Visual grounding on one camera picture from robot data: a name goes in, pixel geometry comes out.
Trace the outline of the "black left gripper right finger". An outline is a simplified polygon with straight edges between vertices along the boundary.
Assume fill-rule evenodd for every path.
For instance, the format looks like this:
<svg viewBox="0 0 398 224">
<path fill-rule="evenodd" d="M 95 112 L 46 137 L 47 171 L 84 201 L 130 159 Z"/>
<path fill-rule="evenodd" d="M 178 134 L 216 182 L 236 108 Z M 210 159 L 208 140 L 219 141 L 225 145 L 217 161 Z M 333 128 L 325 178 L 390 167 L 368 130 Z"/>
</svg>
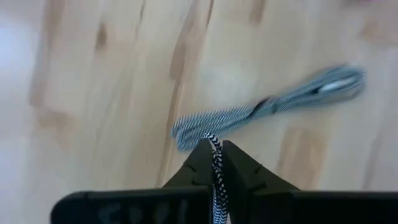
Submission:
<svg viewBox="0 0 398 224">
<path fill-rule="evenodd" d="M 223 143 L 232 224 L 398 224 L 398 192 L 300 190 Z"/>
</svg>

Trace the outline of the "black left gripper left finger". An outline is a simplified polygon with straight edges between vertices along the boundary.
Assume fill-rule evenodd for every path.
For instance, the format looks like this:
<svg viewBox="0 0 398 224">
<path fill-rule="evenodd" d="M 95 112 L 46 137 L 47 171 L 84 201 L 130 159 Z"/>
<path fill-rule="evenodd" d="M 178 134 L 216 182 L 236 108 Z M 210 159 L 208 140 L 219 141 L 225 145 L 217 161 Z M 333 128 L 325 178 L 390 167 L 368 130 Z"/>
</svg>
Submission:
<svg viewBox="0 0 398 224">
<path fill-rule="evenodd" d="M 161 188 L 69 194 L 53 206 L 50 224 L 211 224 L 211 154 L 201 140 Z"/>
</svg>

